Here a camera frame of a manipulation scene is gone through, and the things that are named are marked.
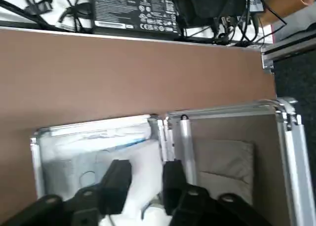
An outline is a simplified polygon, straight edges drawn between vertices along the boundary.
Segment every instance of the brown tabletop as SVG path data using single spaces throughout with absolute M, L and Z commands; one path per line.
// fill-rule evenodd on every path
M 250 49 L 11 30 L 0 41 L 0 222 L 36 199 L 37 128 L 276 96 Z

